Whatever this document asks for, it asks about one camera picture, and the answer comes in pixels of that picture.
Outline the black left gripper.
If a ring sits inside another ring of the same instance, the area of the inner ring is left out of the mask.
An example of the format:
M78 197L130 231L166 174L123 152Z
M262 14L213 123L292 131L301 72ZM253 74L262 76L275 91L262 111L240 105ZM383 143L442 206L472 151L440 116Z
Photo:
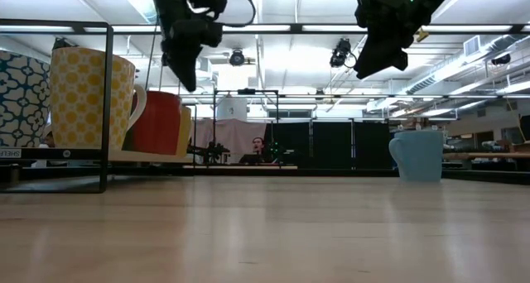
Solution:
M188 92L196 90L195 62L201 49L199 21L216 22L227 0L166 0L159 2L159 20L164 37L173 45L191 48L171 49L166 62Z

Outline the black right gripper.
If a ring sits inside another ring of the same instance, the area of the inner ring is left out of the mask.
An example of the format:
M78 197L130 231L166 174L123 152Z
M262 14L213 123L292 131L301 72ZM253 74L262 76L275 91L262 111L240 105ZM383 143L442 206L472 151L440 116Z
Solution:
M354 65L356 77L364 79L390 66L405 70L408 55L404 49L412 44L418 27L409 14L406 1L394 0L391 21L367 28L368 38Z

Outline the orange mug white handle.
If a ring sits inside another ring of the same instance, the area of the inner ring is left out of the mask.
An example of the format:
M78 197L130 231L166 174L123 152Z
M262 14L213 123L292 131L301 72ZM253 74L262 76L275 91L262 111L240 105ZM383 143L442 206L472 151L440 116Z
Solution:
M181 98L178 95L147 91L147 104L128 130L123 149L159 155L175 155L181 124Z

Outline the pale yellow mug brown rim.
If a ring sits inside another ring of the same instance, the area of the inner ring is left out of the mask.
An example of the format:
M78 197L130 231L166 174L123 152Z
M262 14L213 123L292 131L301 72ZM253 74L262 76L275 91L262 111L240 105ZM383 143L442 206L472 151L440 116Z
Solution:
M176 148L176 156L179 158L186 156L187 147L190 140L191 122L191 110L186 106L182 106L178 133L178 143Z

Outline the turquoise mug brown rim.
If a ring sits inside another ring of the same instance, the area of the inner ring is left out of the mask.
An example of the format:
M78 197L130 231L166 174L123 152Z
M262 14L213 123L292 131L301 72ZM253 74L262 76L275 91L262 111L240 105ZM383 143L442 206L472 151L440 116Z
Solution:
M388 143L400 179L409 183L441 180L444 137L438 131L397 132Z

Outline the yellow dotted white mug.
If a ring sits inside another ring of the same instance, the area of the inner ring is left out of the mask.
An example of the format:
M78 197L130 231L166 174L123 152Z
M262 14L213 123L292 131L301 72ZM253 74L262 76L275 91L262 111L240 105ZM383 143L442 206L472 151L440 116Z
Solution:
M102 145L106 55L64 47L52 51L51 130L58 148L99 149ZM134 83L135 65L112 59L109 148L120 150L147 105L146 90Z

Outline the blue patterned white mug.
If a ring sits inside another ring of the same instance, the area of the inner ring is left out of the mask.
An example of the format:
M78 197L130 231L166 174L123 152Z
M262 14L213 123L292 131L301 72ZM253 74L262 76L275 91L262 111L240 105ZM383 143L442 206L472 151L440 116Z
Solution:
M38 147L50 111L50 66L0 50L0 147Z

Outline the pink hanging cloth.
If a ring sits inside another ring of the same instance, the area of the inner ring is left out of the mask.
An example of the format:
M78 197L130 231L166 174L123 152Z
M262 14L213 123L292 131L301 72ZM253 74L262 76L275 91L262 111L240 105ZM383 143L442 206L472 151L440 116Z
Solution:
M201 119L196 123L197 147L206 148L216 141L229 150L229 164L239 163L243 155L253 153L253 139L264 138L267 124L264 122L244 122L238 119Z

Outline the black partition panel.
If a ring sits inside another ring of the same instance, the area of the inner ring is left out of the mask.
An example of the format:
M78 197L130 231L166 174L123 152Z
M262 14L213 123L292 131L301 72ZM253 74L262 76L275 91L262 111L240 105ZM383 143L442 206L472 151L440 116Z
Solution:
M356 122L354 124L355 167L360 170L390 170L392 158L388 150L390 131L387 123Z
M310 123L268 123L264 135L267 148L278 149L281 162L307 168L310 158Z
M318 169L350 169L351 122L315 122L313 156Z

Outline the white ceiling air vent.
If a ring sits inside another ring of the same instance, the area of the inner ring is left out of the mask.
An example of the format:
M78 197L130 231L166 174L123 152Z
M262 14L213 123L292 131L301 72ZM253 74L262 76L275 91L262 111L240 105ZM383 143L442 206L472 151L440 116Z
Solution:
M480 36L473 36L463 43L463 52L465 56L471 56L480 51Z

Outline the person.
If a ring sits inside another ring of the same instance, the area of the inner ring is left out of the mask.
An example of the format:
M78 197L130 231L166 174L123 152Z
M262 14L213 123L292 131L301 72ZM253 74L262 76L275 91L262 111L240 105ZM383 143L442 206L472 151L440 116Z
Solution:
M249 157L248 163L256 165L260 163L268 163L269 157L266 144L261 137L253 139L253 154Z

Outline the background wooden table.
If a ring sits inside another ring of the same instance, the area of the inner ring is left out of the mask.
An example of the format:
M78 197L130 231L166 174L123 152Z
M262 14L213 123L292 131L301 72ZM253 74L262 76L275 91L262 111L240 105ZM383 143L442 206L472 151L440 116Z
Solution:
M530 153L527 152L471 152L471 153L444 153L443 158L446 160L460 160L460 161L470 161L476 158L504 158L504 159L517 159L524 160L530 159Z

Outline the black overhead frame bar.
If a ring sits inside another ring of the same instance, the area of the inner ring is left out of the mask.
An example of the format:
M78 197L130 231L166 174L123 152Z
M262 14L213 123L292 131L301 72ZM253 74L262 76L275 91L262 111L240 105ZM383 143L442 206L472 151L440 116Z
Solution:
M159 32L159 26L151 25L115 25L115 32L120 33L152 33ZM464 25L464 24L435 24L422 26L421 31L435 34L464 34L464 33L530 33L530 24L513 25ZM365 33L366 29L354 24L253 24L244 27L224 26L225 33Z

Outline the black table edge rail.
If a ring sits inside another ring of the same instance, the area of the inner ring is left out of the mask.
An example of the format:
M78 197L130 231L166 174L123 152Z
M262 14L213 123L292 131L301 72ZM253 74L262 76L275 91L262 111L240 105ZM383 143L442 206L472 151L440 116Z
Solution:
M397 177L395 170L310 170L288 169L276 166L218 166L169 168L115 166L108 169L110 175L146 176L300 176L300 177ZM12 175L19 180L47 180L70 177L96 176L99 168L91 167L50 167L29 168L14 165L0 166L0 183L8 183ZM487 171L487 170L443 170L442 177L452 180L470 180L502 184L530 186L530 172Z

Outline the black frame wooden shelf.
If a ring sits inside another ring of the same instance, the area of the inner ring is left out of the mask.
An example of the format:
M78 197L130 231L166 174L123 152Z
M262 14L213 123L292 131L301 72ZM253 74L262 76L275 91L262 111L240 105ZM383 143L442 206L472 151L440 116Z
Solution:
M111 162L156 162L170 163L175 168L184 165L194 165L194 158L179 158L176 156L141 153L134 151L113 151L109 148L110 129L110 106L111 106L111 81L113 67L113 28L106 22L74 22L74 21L51 21L51 20L27 20L0 18L0 35L6 34L63 34L71 30L75 35L84 35L88 28L99 29L105 35L104 51L104 93L103 93L103 115L102 142L100 148L75 149L75 148L24 148L0 146L0 161L98 161L99 165L82 170L78 173L81 177L98 176L99 181L90 184L88 188L74 188L73 194L103 193L108 186L108 177L116 173L122 173L121 167L115 169L109 164Z

